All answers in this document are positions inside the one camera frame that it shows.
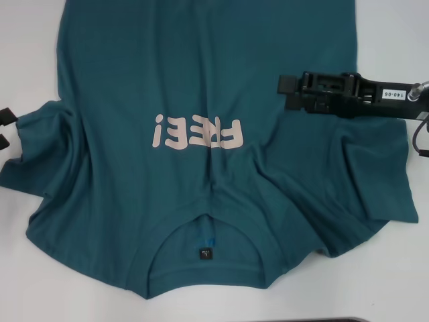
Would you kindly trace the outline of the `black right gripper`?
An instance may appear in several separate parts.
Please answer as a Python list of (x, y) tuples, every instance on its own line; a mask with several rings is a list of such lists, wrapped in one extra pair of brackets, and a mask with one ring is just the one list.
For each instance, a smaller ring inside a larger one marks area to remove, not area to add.
[(359, 73), (340, 75), (305, 72), (302, 77), (280, 75), (278, 94), (286, 95), (285, 109), (336, 115), (417, 119), (420, 101), (411, 101), (411, 84), (368, 80)]

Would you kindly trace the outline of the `teal T-shirt with pink print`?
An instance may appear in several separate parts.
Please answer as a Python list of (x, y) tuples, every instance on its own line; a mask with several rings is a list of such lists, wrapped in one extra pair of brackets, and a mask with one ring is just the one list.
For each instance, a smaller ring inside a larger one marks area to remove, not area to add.
[(66, 0), (59, 100), (17, 120), (0, 186), (27, 238), (150, 299), (267, 288), (417, 223), (400, 119), (287, 111), (281, 74), (357, 67), (355, 0)]

